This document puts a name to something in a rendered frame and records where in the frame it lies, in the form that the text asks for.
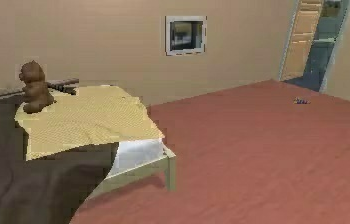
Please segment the white framed window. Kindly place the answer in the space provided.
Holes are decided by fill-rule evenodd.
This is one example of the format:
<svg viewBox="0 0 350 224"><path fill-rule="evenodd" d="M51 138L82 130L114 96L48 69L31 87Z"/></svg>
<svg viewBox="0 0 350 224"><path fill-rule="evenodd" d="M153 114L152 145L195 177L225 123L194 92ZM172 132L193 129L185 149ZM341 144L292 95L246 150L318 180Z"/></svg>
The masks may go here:
<svg viewBox="0 0 350 224"><path fill-rule="evenodd" d="M167 56L203 54L207 43L206 16L166 16L165 53Z"/></svg>

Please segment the yellow blanket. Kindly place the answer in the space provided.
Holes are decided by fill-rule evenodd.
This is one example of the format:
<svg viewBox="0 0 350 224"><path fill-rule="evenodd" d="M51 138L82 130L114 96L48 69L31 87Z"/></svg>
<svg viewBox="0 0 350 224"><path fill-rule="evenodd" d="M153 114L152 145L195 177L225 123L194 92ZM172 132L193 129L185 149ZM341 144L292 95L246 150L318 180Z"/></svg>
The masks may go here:
<svg viewBox="0 0 350 224"><path fill-rule="evenodd" d="M55 102L38 113L20 108L15 114L28 134L28 160L86 145L164 137L140 99L118 86L78 87L74 95L53 96Z"/></svg>

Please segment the brown baseball bat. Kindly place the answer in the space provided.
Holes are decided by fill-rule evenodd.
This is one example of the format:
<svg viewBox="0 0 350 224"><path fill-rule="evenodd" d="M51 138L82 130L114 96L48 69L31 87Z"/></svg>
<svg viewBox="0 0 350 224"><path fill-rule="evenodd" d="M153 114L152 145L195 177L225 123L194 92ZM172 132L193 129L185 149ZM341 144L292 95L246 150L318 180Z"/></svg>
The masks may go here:
<svg viewBox="0 0 350 224"><path fill-rule="evenodd" d="M73 93L74 90L71 90L71 91L67 90L66 85L77 84L78 82L79 82L78 78L56 80L56 81L47 81L47 86L49 88L52 88L54 90L58 90L60 92ZM14 95L14 94L21 94L23 92L24 92L23 89L3 90L3 91L0 91L0 97Z"/></svg>

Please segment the brown teddy bear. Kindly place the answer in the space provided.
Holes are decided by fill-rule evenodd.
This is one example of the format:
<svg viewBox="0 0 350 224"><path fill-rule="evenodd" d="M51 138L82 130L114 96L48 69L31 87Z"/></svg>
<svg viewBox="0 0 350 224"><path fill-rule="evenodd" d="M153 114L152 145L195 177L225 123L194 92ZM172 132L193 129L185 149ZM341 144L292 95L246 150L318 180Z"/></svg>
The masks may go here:
<svg viewBox="0 0 350 224"><path fill-rule="evenodd" d="M25 63L20 70L19 79L25 83L23 110L27 114L41 112L46 106L54 103L50 94L45 74L41 66L35 62Z"/></svg>

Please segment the tan panelled room door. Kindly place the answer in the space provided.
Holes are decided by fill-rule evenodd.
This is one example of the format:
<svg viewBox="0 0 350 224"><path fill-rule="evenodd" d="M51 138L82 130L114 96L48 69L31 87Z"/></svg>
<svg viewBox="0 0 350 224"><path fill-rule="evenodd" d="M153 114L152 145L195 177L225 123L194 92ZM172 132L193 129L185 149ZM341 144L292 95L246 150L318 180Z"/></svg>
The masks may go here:
<svg viewBox="0 0 350 224"><path fill-rule="evenodd" d="M302 77L316 33L324 0L298 0L280 80Z"/></svg>

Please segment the dark brown blanket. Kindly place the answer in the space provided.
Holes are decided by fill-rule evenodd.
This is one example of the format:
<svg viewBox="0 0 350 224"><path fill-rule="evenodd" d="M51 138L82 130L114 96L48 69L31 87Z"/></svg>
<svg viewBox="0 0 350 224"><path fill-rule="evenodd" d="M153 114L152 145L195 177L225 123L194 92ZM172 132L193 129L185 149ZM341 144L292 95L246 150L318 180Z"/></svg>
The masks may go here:
<svg viewBox="0 0 350 224"><path fill-rule="evenodd" d="M118 145L88 145L25 161L28 134L14 120L19 96L0 99L0 224L69 224L105 179Z"/></svg>

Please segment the pale green frame bed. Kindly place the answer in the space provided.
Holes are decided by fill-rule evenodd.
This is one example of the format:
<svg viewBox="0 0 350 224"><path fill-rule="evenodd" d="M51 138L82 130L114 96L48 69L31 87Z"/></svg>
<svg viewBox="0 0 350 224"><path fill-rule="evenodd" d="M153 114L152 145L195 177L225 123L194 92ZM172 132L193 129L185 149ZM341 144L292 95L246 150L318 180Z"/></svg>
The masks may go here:
<svg viewBox="0 0 350 224"><path fill-rule="evenodd" d="M18 109L23 109L24 105L25 102L22 100ZM85 201L157 172L165 172L167 183L172 185L174 183L175 155L164 145L163 140L164 137L162 139L115 142L118 149L112 168ZM32 161L26 158L26 149L27 144L24 149L24 160Z"/></svg>

